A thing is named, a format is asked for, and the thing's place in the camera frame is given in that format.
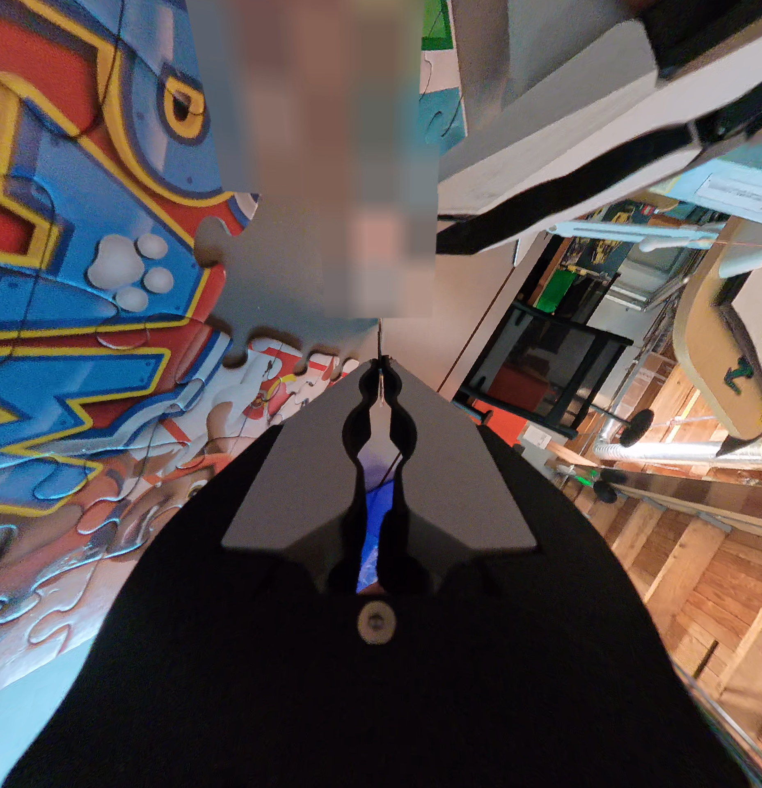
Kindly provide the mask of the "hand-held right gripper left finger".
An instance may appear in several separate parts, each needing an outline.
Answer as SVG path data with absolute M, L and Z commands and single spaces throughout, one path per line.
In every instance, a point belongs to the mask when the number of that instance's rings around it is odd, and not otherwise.
M 358 453 L 371 435 L 379 360 L 286 419 L 222 538 L 231 552 L 300 564 L 319 589 L 355 594 L 366 534 Z

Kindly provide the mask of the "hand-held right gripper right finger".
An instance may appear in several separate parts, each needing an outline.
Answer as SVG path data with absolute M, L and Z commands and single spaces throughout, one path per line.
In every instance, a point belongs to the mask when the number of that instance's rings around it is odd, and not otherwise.
M 428 594 L 459 564 L 536 550 L 478 426 L 389 357 L 381 372 L 400 456 L 381 527 L 382 588 Z

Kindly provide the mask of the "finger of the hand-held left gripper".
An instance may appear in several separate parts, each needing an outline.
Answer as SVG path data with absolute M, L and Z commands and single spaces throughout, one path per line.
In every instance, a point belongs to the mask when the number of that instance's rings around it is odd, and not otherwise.
M 701 153 L 694 121 L 624 117 L 657 97 L 644 26 L 615 25 L 442 156 L 440 255 L 472 255 L 636 191 Z

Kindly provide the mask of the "partly assembled cartoon jigsaw puzzle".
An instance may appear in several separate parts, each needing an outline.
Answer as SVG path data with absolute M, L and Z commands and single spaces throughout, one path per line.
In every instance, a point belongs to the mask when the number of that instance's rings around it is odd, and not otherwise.
M 427 2 L 0 2 L 0 691 L 432 285 Z

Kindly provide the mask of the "red cabinet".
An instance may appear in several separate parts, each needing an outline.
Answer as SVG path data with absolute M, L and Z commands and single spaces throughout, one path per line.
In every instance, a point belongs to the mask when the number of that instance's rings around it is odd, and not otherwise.
M 489 394 L 515 408 L 534 411 L 548 388 L 546 379 L 540 374 L 505 362 L 494 378 Z M 527 419 L 478 399 L 474 400 L 472 406 L 483 413 L 491 410 L 493 415 L 488 422 L 489 428 L 511 447 L 519 444 Z

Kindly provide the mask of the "green board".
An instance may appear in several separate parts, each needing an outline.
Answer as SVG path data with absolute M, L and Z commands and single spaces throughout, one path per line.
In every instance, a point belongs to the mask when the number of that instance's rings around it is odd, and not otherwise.
M 538 297 L 535 308 L 548 314 L 554 314 L 577 276 L 578 274 L 572 270 L 555 270 Z

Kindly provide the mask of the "black frame desk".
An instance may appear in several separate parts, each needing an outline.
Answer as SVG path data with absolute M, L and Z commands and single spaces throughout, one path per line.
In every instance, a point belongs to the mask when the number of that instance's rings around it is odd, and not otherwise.
M 632 345 L 627 337 L 558 318 L 515 300 L 474 362 L 453 403 L 467 407 L 478 399 L 574 439 L 604 382 Z M 546 379 L 548 389 L 536 410 L 515 408 L 489 394 L 505 362 Z

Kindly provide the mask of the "silver ventilation duct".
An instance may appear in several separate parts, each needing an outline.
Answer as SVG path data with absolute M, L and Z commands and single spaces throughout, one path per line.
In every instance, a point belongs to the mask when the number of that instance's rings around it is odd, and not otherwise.
M 719 440 L 666 440 L 660 433 L 687 423 L 654 426 L 630 446 L 622 444 L 626 428 L 607 423 L 594 438 L 591 449 L 597 460 L 667 467 L 708 466 L 727 470 L 762 470 L 762 438 L 745 441 L 730 438 L 723 429 Z

